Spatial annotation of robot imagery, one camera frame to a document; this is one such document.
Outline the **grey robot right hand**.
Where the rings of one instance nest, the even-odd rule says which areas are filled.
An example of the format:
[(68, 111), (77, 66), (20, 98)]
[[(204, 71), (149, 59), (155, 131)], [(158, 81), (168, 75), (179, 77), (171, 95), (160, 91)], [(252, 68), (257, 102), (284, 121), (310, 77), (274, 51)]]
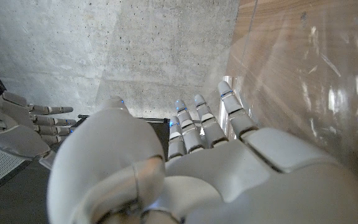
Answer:
[(0, 151), (51, 169), (56, 153), (51, 145), (64, 141), (74, 131), (74, 119), (54, 118), (71, 113), (69, 106), (40, 106), (19, 95), (0, 94)]

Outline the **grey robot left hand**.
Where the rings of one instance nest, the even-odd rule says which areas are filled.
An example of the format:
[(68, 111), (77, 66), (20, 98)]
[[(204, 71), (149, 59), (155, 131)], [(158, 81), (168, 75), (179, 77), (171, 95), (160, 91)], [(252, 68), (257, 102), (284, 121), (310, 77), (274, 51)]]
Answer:
[(236, 138), (201, 95), (182, 100), (168, 151), (122, 98), (103, 101), (60, 146), (47, 188), (50, 223), (358, 223), (358, 177), (317, 147), (259, 128), (218, 85)]

